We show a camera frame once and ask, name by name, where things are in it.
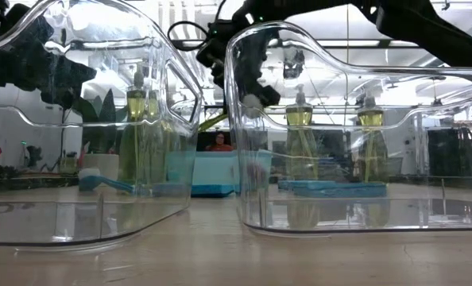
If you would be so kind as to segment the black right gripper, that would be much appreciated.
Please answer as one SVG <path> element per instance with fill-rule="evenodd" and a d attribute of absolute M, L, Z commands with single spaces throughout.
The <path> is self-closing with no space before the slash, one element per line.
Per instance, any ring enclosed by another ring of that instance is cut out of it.
<path fill-rule="evenodd" d="M 208 24 L 207 39 L 195 58 L 211 70 L 214 85 L 224 88 L 229 80 L 236 83 L 238 99 L 254 95 L 263 107 L 275 106 L 280 94 L 270 85 L 262 86 L 261 65 L 276 32 L 250 33 L 258 25 L 276 21 L 271 15 L 235 15 L 231 19 L 215 19 Z"/>

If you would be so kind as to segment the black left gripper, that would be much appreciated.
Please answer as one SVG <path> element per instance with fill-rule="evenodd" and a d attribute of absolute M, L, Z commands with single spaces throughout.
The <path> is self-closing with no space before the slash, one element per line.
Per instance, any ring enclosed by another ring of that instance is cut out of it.
<path fill-rule="evenodd" d="M 22 90 L 39 89 L 41 100 L 70 109 L 81 97 L 84 82 L 97 71 L 71 60 L 58 60 L 43 49 L 27 51 L 0 50 L 0 87 L 8 83 Z"/>

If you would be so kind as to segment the yellow handled dish brush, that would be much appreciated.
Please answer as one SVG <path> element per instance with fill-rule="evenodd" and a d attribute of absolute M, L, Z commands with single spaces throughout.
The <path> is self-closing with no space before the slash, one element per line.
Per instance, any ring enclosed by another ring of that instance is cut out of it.
<path fill-rule="evenodd" d="M 246 95 L 242 103 L 246 106 L 245 115 L 249 118 L 256 118 L 263 110 L 264 106 L 261 104 L 260 99 L 253 94 Z M 217 115 L 214 118 L 207 119 L 199 125 L 198 131 L 204 132 L 211 127 L 215 126 L 219 122 L 229 118 L 228 113 Z"/>

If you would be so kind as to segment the yellow dish soap pump bottle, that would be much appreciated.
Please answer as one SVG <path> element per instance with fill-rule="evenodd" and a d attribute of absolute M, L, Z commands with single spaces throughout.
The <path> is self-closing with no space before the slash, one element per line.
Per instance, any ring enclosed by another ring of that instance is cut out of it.
<path fill-rule="evenodd" d="M 318 145 L 311 125 L 313 107 L 306 102 L 304 85 L 296 86 L 296 100 L 286 107 L 288 125 L 286 148 L 287 171 L 294 180 L 319 178 Z"/>
<path fill-rule="evenodd" d="M 361 181 L 365 183 L 389 182 L 388 149 L 383 133 L 384 111 L 375 103 L 375 98 L 366 95 L 363 106 L 358 112 L 362 126 L 362 136 L 358 146 L 358 167 Z"/>
<path fill-rule="evenodd" d="M 138 187 L 151 184 L 153 127 L 149 124 L 149 98 L 141 65 L 136 66 L 133 85 L 126 92 L 127 125 L 119 145 L 118 178 Z"/>

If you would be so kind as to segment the blue handled dish brush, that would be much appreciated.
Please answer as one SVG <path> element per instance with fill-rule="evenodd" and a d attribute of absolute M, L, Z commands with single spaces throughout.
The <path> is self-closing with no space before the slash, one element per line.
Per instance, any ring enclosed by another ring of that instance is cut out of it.
<path fill-rule="evenodd" d="M 84 168 L 78 172 L 79 191 L 94 191 L 99 185 L 105 184 L 119 191 L 129 194 L 135 194 L 136 189 L 133 185 L 121 181 L 112 180 L 102 176 L 97 168 Z"/>

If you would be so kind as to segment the person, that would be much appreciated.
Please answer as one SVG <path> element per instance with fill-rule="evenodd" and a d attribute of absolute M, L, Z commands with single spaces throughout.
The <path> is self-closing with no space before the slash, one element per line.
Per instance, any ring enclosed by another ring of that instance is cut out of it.
<path fill-rule="evenodd" d="M 215 136 L 215 142 L 208 145 L 205 150 L 209 152 L 231 152 L 234 148 L 225 143 L 224 133 L 217 133 Z"/>

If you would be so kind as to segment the potted plant white pot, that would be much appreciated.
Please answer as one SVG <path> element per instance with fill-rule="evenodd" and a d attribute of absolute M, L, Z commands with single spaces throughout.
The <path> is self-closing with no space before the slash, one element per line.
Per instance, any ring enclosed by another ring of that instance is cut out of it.
<path fill-rule="evenodd" d="M 101 176 L 116 180 L 119 155 L 115 151 L 117 126 L 113 91 L 106 93 L 99 112 L 84 98 L 78 98 L 73 109 L 82 118 L 82 169 L 97 169 Z"/>

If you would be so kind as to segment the teal plastic bin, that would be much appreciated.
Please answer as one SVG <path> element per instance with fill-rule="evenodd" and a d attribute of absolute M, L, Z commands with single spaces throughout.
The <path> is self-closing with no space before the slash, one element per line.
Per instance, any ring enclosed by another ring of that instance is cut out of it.
<path fill-rule="evenodd" d="M 179 151 L 166 156 L 167 178 L 192 180 L 192 185 L 266 185 L 273 155 L 270 151 Z"/>

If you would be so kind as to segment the clear plastic bin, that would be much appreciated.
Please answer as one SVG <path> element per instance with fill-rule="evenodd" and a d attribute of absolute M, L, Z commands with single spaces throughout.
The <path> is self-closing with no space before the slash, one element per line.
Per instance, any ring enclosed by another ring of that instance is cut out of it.
<path fill-rule="evenodd" d="M 54 28 L 45 49 L 94 68 L 81 97 L 97 112 L 111 89 L 119 155 L 127 125 L 126 92 L 141 65 L 153 127 L 151 184 L 135 194 L 105 184 L 79 191 L 82 118 L 41 100 L 41 93 L 0 87 L 0 245 L 100 243 L 135 234 L 184 210 L 190 197 L 154 197 L 151 187 L 192 180 L 167 178 L 166 156 L 195 151 L 202 91 L 159 25 L 124 0 L 9 0 L 31 8 Z"/>
<path fill-rule="evenodd" d="M 283 235 L 400 230 L 472 230 L 472 68 L 358 66 L 328 52 L 304 29 L 270 22 L 250 33 L 276 32 L 260 68 L 262 86 L 279 94 L 256 118 L 245 115 L 236 83 L 225 85 L 235 150 L 272 153 L 266 185 L 236 185 L 245 226 Z M 309 198 L 278 189 L 287 171 L 286 107 L 304 85 L 313 107 L 319 178 L 365 183 L 358 167 L 366 95 L 384 111 L 387 196 Z"/>

